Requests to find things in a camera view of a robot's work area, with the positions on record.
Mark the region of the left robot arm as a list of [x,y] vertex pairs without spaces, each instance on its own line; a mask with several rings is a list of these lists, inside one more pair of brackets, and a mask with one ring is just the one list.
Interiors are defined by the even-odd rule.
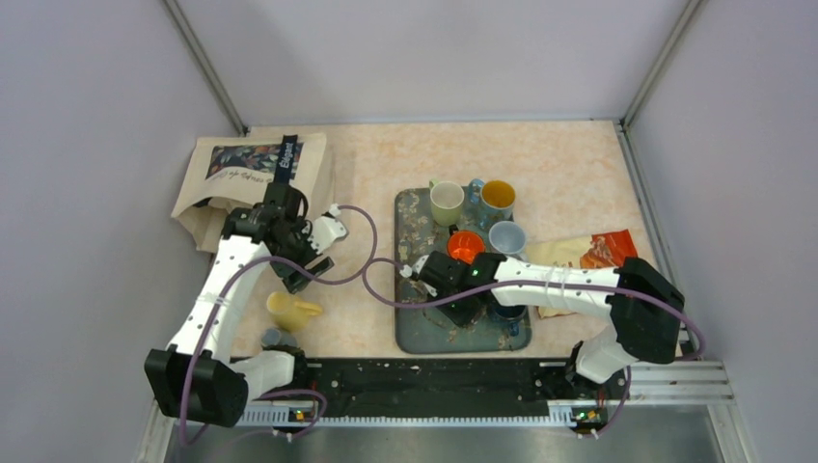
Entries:
[[151,350],[144,363],[163,415],[232,427],[263,394],[276,389],[293,399],[308,389],[310,375],[291,353],[263,351],[232,360],[236,330],[265,269],[297,293],[333,266],[325,253],[348,235],[341,208],[331,204],[314,219],[308,208],[301,191],[271,183],[261,202],[227,215],[191,312],[168,345]]

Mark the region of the small grey cup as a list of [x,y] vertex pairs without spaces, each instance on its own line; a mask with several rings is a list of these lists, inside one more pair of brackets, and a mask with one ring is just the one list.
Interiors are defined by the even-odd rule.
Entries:
[[298,347],[297,339],[286,330],[279,328],[267,329],[260,338],[263,350],[293,349]]

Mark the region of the pale grey mug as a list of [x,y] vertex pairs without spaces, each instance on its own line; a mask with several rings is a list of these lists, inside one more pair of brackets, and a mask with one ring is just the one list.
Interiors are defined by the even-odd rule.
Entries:
[[520,258],[525,252],[528,236],[517,223],[501,221],[489,229],[488,241],[494,252]]

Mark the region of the light blue mug yellow inside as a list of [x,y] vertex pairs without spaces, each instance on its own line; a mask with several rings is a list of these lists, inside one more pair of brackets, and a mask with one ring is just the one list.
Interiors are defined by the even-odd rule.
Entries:
[[473,207],[477,225],[482,230],[487,231],[495,223],[511,220],[516,192],[509,183],[475,178],[466,187],[465,193]]

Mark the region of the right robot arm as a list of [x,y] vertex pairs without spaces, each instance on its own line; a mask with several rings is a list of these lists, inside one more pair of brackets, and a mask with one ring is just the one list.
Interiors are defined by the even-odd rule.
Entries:
[[606,328],[574,349],[565,372],[568,390],[591,397],[614,373],[638,362],[668,365],[676,358],[684,297],[641,258],[618,267],[535,264],[497,253],[470,263],[434,251],[415,261],[411,276],[446,305],[478,301],[495,307],[544,307],[583,314]]

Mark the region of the orange mug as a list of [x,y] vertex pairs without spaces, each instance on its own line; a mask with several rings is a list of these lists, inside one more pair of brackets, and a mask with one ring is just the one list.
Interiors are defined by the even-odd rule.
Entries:
[[449,227],[447,254],[453,258],[472,264],[477,256],[486,251],[483,239],[474,231],[461,230],[456,225]]

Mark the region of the light green mug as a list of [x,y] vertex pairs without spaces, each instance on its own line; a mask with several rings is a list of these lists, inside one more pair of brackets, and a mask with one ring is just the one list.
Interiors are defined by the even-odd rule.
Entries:
[[429,200],[434,222],[442,227],[455,225],[463,213],[465,192],[463,187],[452,181],[431,179]]

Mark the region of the dark blue mug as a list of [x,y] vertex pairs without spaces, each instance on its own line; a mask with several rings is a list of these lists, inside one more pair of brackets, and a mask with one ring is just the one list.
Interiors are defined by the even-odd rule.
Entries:
[[516,337],[520,333],[520,323],[528,312],[525,305],[518,306],[491,306],[488,310],[490,318],[500,323],[505,331]]

